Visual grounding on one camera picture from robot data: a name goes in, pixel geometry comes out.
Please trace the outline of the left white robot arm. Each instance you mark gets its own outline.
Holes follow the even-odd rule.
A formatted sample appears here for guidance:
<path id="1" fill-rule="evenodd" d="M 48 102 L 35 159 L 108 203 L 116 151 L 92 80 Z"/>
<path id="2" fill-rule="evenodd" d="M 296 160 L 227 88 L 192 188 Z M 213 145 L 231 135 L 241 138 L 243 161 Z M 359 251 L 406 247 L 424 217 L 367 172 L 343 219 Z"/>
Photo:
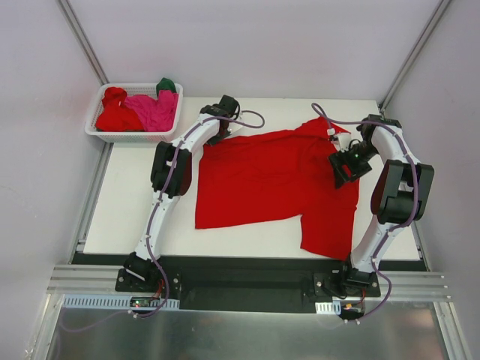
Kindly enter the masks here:
<path id="1" fill-rule="evenodd" d="M 155 263 L 160 258 L 160 237 L 177 202 L 191 186 L 195 152 L 205 144 L 214 145 L 228 137 L 229 125 L 240 113 L 239 102 L 224 95 L 218 103 L 204 106 L 181 136 L 157 144 L 150 175 L 151 212 L 135 250 L 124 263 L 140 290 L 149 292 L 158 285 L 161 270 Z"/>

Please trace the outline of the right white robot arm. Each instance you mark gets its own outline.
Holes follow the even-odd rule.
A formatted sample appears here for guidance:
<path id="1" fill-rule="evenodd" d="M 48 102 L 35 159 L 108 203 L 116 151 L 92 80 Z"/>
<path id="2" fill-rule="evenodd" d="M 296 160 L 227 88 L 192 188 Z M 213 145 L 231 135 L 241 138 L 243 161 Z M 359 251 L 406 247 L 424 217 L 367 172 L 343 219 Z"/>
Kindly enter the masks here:
<path id="1" fill-rule="evenodd" d="M 367 290 L 378 278 L 380 261 L 395 237 L 422 218 L 434 168 L 413 155 L 398 120 L 369 115 L 357 121 L 359 141 L 335 130 L 335 121 L 328 120 L 327 124 L 328 138 L 337 150 L 328 157 L 336 188 L 356 182 L 369 173 L 369 161 L 374 156 L 380 156 L 383 163 L 370 200 L 371 222 L 336 278 L 339 291 L 345 296 L 354 296 Z"/>

